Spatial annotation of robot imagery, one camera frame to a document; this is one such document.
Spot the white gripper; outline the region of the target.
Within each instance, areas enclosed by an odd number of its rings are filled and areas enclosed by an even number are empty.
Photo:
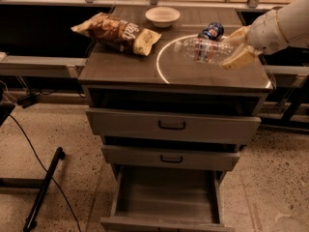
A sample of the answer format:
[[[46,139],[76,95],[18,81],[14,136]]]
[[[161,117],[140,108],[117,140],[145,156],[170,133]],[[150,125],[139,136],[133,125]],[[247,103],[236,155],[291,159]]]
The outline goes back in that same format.
[[[223,40],[225,44],[239,45],[222,66],[227,70],[240,69],[255,62],[263,52],[271,55],[288,46],[280,27],[276,10],[262,14],[250,26],[242,26]]]

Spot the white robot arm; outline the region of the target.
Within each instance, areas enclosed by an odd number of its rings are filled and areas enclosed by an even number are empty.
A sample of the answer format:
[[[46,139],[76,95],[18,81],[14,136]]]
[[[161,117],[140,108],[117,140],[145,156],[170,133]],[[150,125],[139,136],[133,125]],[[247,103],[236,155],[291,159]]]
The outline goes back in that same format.
[[[309,45],[309,0],[295,0],[278,10],[257,17],[251,25],[233,32],[224,43],[236,47],[226,58],[225,69],[238,69],[252,64],[260,54],[271,55],[291,47]]]

